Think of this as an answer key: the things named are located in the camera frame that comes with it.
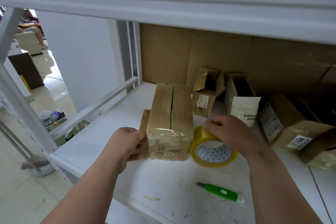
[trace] yellow tape roll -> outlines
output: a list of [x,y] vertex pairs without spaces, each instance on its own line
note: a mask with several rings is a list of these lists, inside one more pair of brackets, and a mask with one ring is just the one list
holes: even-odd
[[202,126],[194,129],[194,140],[191,143],[190,152],[195,162],[204,167],[228,165],[238,155],[236,151],[231,150]]

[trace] black cable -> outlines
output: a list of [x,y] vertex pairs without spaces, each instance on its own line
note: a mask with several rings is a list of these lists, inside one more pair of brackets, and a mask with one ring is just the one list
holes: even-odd
[[61,80],[61,79],[58,79],[58,78],[55,78],[55,77],[48,76],[48,75],[46,75],[45,73],[43,73],[43,72],[41,72],[41,71],[39,71],[39,72],[42,73],[42,74],[44,74],[44,76],[46,76],[46,77],[54,78],[54,79],[57,79],[57,80],[60,80],[60,81],[64,81],[64,80]]

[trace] person's left hand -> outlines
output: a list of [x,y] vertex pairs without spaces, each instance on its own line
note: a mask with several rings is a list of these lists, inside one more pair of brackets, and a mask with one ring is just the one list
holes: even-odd
[[110,155],[119,165],[119,173],[126,168],[128,161],[140,160],[143,155],[132,154],[137,148],[142,150],[143,144],[147,140],[145,130],[136,130],[135,128],[118,128],[110,137],[102,154]]

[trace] floor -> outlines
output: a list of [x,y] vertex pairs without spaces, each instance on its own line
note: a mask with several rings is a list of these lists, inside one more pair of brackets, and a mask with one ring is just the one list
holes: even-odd
[[[44,78],[44,87],[32,90],[27,98],[34,111],[54,111],[62,107],[67,117],[76,114],[75,107],[50,50],[33,56],[36,68],[49,77]],[[17,125],[17,122],[2,110],[0,119],[34,153],[40,155],[36,144]],[[33,178],[26,170],[20,170],[23,157],[0,134],[0,223],[40,223],[66,195],[70,187],[54,171],[43,178]]]

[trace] white sneaker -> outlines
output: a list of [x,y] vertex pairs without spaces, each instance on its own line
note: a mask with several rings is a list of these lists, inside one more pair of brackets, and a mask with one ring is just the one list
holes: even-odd
[[45,50],[45,49],[48,49],[48,48],[49,48],[49,45],[46,45],[46,44],[41,45],[42,50]]

